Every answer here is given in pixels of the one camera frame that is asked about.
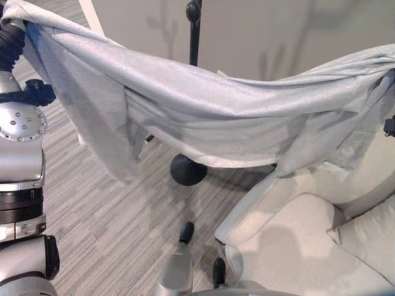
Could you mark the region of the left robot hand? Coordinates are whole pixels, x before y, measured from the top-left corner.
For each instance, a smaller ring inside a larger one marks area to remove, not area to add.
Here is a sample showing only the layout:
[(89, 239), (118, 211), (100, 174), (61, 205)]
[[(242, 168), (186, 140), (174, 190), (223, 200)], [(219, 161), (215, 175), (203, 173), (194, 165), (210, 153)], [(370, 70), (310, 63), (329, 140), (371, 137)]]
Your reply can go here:
[(11, 72), (23, 53), (27, 22), (11, 19), (1, 27), (1, 71)]

